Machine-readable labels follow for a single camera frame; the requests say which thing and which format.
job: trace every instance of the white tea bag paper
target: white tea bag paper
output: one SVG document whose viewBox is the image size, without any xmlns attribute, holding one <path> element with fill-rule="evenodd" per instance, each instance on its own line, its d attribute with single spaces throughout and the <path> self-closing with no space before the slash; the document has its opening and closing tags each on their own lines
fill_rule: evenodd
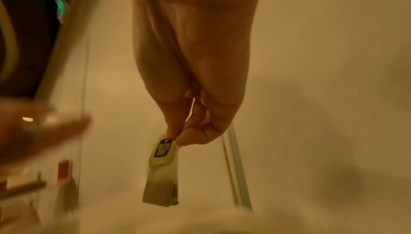
<svg viewBox="0 0 411 234">
<path fill-rule="evenodd" d="M 178 205 L 176 142 L 161 135 L 149 158 L 149 171 L 143 202 L 169 207 Z"/>
</svg>

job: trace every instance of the person's left hand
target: person's left hand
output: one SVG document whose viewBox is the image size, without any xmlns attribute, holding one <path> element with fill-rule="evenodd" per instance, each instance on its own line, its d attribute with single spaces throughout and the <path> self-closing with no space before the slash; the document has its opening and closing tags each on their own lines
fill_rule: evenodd
<svg viewBox="0 0 411 234">
<path fill-rule="evenodd" d="M 90 118 L 83 118 L 36 132 L 25 129 L 29 122 L 24 117 L 41 119 L 53 110 L 48 105 L 0 98 L 0 168 L 53 148 L 83 133 L 90 124 Z"/>
</svg>

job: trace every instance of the tea bag tag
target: tea bag tag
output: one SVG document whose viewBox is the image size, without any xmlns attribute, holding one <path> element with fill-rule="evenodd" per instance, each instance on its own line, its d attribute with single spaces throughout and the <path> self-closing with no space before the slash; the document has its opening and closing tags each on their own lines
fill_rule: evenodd
<svg viewBox="0 0 411 234">
<path fill-rule="evenodd" d="M 177 154 L 175 141 L 161 135 L 149 158 L 149 171 L 143 202 L 169 207 L 178 205 Z"/>
</svg>

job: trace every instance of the blurred hand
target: blurred hand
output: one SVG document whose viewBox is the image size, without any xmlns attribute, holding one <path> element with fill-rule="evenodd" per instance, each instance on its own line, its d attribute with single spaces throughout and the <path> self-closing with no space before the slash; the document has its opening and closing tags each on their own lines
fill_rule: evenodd
<svg viewBox="0 0 411 234">
<path fill-rule="evenodd" d="M 0 98 L 0 168 L 27 159 L 83 133 L 89 118 L 31 132 L 23 117 L 41 119 L 53 111 L 47 105 Z"/>
<path fill-rule="evenodd" d="M 211 142 L 244 98 L 258 0 L 133 1 L 136 62 L 167 137 Z"/>
</svg>

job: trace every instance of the red object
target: red object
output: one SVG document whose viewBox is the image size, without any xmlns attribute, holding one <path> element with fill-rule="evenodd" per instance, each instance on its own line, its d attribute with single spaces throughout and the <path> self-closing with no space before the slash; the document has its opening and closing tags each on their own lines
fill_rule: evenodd
<svg viewBox="0 0 411 234">
<path fill-rule="evenodd" d="M 69 160 L 64 160 L 59 163 L 59 168 L 57 172 L 57 180 L 66 180 L 68 177 L 70 177 L 70 161 Z"/>
</svg>

